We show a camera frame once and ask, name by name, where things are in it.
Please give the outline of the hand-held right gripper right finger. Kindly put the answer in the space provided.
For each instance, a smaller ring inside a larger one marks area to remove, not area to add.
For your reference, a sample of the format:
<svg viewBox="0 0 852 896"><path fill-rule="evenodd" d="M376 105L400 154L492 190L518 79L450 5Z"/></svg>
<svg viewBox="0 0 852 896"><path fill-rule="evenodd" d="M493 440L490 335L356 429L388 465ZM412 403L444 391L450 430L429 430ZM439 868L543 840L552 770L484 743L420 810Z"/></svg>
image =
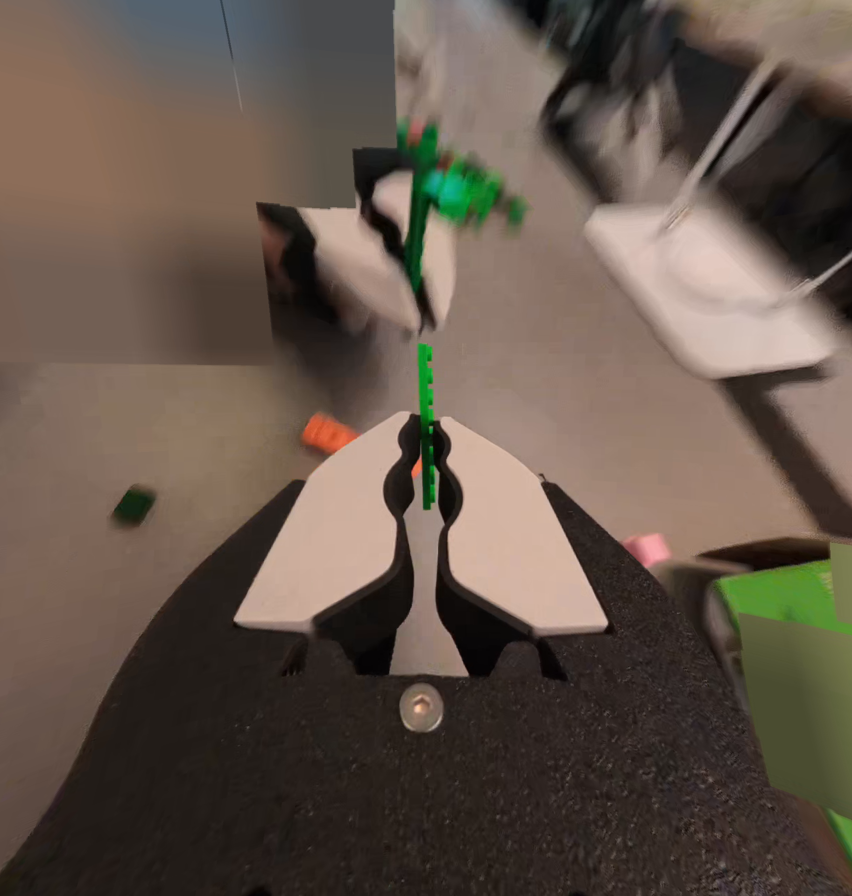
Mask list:
<svg viewBox="0 0 852 896"><path fill-rule="evenodd" d="M609 619L541 477L462 423L435 424L436 608L466 672L487 678L512 648L566 678L549 640L606 633Z"/></svg>

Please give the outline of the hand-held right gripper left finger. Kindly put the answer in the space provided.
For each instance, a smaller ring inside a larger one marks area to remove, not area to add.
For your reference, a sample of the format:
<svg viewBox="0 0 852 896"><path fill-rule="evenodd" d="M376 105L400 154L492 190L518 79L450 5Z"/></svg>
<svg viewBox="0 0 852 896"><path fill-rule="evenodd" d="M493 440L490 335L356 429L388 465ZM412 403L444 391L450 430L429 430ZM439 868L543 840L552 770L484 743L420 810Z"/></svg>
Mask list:
<svg viewBox="0 0 852 896"><path fill-rule="evenodd" d="M404 514L415 497L416 416L398 412L305 481L233 618L247 630L338 644L387 676L415 573Z"/></svg>

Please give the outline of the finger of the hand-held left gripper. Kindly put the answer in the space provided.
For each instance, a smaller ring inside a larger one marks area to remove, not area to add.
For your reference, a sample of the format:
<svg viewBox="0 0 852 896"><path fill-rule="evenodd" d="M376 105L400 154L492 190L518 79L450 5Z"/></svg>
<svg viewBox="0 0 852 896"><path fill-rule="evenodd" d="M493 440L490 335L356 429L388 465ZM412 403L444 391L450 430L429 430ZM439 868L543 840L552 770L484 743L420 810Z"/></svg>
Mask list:
<svg viewBox="0 0 852 896"><path fill-rule="evenodd" d="M409 231L412 173L397 170L375 181L366 209L366 233L375 240L366 308L402 330L441 330L456 286L456 229L430 209L423 237L421 292L409 283L404 243Z"/></svg>
<svg viewBox="0 0 852 896"><path fill-rule="evenodd" d="M422 316L403 262L354 209L300 208L311 231L319 282L343 330L360 335L384 322L408 335L420 333Z"/></svg>

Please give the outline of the green lego plate assembly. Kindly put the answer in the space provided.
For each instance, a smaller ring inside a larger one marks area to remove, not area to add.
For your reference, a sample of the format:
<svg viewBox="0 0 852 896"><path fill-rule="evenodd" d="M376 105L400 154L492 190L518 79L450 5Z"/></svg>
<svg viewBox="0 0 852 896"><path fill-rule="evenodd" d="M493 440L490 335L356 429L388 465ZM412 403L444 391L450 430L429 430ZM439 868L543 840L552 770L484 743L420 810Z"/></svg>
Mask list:
<svg viewBox="0 0 852 896"><path fill-rule="evenodd" d="M497 213L510 228L521 227L529 203L509 192L497 171L473 156L441 146L436 122L401 119L397 148L412 165L404 268L414 292L420 290L423 280L422 259L432 213L459 227L479 227Z"/></svg>

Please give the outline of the long green lego plate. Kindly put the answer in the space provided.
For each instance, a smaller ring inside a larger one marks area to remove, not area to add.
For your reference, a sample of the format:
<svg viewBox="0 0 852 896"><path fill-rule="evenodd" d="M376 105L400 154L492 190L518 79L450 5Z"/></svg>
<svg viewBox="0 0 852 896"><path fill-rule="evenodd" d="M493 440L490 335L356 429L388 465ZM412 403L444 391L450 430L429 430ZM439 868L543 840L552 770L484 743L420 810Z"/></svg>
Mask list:
<svg viewBox="0 0 852 896"><path fill-rule="evenodd" d="M436 468L434 457L434 376L432 370L432 347L419 342L418 397L420 411L420 465L422 505L429 510L436 502Z"/></svg>

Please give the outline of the orange lego brick separator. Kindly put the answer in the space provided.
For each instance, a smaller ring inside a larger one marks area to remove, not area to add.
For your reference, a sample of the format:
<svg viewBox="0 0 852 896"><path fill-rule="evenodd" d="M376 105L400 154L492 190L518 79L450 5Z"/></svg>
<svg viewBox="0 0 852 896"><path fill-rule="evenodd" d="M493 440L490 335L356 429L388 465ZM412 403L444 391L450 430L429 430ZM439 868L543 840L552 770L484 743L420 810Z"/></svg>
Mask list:
<svg viewBox="0 0 852 896"><path fill-rule="evenodd" d="M355 441L359 434L324 413L310 417L300 434L303 447L324 456L333 456Z"/></svg>

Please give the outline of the pink lego pig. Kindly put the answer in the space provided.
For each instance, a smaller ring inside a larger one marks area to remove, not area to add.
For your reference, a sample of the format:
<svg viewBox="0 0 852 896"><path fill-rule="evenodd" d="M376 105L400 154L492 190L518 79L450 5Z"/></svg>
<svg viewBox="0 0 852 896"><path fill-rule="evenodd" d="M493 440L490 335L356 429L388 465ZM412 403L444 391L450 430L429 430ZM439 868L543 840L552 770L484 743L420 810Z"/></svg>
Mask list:
<svg viewBox="0 0 852 896"><path fill-rule="evenodd" d="M661 533L635 535L624 539L621 544L647 570L666 564L672 557L666 538Z"/></svg>

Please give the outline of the dark green lego piece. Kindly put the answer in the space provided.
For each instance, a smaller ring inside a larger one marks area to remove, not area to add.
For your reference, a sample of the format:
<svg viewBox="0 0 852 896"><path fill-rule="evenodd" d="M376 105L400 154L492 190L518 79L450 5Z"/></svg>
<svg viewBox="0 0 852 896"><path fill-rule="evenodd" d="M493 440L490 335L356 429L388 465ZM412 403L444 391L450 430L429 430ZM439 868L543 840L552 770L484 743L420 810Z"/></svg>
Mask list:
<svg viewBox="0 0 852 896"><path fill-rule="evenodd" d="M120 528L137 528L146 521L156 501L157 492L146 485L133 484L119 498L110 514L114 525Z"/></svg>

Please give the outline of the green lego box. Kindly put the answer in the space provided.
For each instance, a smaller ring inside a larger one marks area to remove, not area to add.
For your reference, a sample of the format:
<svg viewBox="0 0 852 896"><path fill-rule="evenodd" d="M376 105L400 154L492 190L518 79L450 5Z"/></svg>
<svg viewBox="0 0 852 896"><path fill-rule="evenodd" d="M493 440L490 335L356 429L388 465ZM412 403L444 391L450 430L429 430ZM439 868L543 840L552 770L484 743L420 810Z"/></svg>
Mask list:
<svg viewBox="0 0 852 896"><path fill-rule="evenodd" d="M706 620L770 784L823 812L852 869L852 543L718 579Z"/></svg>

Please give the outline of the white book stand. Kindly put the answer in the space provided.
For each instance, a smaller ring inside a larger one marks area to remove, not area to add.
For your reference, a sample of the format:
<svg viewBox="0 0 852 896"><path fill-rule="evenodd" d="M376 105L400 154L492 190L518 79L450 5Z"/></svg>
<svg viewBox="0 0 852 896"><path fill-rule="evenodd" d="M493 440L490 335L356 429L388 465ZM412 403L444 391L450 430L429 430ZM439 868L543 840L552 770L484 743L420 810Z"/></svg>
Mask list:
<svg viewBox="0 0 852 896"><path fill-rule="evenodd" d="M699 198L703 177L745 130L779 59L764 58L668 205L598 205L584 235L599 260L684 369L709 381L766 375L826 361L837 347L816 294L852 263L792 284L786 268L730 214Z"/></svg>

